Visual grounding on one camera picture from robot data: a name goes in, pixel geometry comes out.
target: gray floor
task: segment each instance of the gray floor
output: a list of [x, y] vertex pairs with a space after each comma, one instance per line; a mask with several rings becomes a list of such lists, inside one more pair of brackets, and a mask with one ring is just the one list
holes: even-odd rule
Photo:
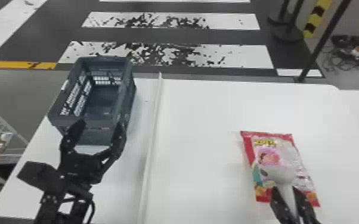
[[[308, 47], [312, 51], [312, 49], [316, 46], [318, 40], [317, 39], [306, 39], [305, 40]], [[339, 89], [359, 89], [359, 71], [356, 69], [352, 69], [350, 71], [326, 71], [321, 65], [325, 59], [325, 54], [321, 53], [317, 58], [317, 64], [320, 66], [320, 70], [325, 75], [327, 81], [331, 85], [337, 86]]]

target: black cable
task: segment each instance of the black cable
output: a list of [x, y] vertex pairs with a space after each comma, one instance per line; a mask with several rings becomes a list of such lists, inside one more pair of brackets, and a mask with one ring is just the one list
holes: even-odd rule
[[337, 53], [340, 51], [340, 48], [333, 47], [329, 51], [322, 51], [325, 54], [325, 59], [323, 60], [321, 66], [326, 71], [336, 71], [335, 68], [341, 71], [350, 71], [356, 69], [359, 71], [359, 61], [351, 58], [342, 58]]
[[88, 221], [86, 222], [86, 224], [91, 224], [93, 215], [95, 214], [95, 211], [96, 211], [96, 206], [95, 206], [95, 203], [93, 202], [93, 200], [91, 201], [91, 208], [92, 208], [91, 215], [89, 216]]

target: cartoon character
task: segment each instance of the cartoon character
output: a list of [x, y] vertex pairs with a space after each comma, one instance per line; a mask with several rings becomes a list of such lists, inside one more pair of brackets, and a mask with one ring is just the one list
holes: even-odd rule
[[258, 163], [261, 165], [280, 165], [280, 156], [271, 148], [259, 150]]

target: zebra crossing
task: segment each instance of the zebra crossing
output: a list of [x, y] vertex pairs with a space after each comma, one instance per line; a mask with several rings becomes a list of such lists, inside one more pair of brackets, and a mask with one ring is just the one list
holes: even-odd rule
[[[11, 37], [2, 35], [7, 40], [0, 40], [0, 60], [69, 69], [78, 57], [111, 55], [129, 57], [139, 72], [296, 76], [310, 56], [304, 43], [282, 46], [270, 35], [264, 15], [270, 0], [33, 1], [40, 7], [33, 16], [19, 29], [16, 23]], [[37, 27], [47, 37], [28, 36], [61, 1], [78, 3], [77, 9], [58, 12], [68, 18], [52, 19], [55, 27]], [[322, 77], [318, 70], [308, 76]]]

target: yellow line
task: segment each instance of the yellow line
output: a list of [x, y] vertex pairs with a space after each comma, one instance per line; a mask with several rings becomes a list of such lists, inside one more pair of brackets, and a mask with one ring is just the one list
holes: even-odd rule
[[57, 63], [33, 61], [0, 61], [0, 69], [54, 69]]

